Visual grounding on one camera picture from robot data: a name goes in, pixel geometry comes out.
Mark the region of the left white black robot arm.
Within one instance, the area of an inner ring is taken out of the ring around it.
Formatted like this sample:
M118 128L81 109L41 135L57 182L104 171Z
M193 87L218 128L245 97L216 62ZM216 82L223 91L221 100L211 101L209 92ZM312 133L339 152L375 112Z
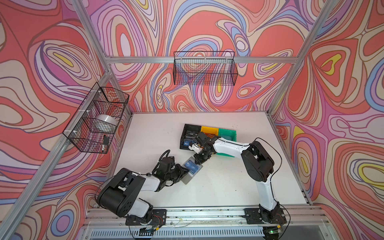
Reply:
M154 169L139 174L122 168L97 195L97 204L118 217L151 218L153 205L139 198L141 192L159 192L182 180L190 170L175 162L173 156L162 156Z

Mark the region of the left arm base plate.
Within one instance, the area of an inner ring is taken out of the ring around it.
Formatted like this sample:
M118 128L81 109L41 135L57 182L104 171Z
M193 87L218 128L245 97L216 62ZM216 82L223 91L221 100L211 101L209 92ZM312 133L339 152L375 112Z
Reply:
M129 215L126 218L126 226L163 226L166 224L166 217L166 209L154 209L150 210L144 217Z

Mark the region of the blue VIP credit card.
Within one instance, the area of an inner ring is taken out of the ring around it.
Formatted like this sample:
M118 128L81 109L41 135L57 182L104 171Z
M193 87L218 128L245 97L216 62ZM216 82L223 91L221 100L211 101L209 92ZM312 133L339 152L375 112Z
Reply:
M187 160L184 163L184 167L189 169L189 173L192 176L194 176L200 170L200 167L198 165L196 165L193 160Z

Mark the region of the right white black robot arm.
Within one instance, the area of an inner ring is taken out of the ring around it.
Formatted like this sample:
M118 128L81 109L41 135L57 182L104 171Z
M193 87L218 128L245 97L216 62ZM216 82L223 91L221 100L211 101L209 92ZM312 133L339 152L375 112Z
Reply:
M243 160L247 174L256 181L260 212L274 216L280 209L272 189L272 175L275 162L267 150L258 141L249 144L239 143L214 136L208 137L199 133L189 149L194 151L195 163L201 165L214 154L226 154Z

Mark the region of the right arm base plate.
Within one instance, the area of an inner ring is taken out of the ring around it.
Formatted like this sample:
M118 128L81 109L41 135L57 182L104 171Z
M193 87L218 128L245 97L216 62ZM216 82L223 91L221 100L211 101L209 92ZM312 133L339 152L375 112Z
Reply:
M287 223L284 211L280 207L272 211L264 208L246 208L242 217L246 219L249 225L284 225Z

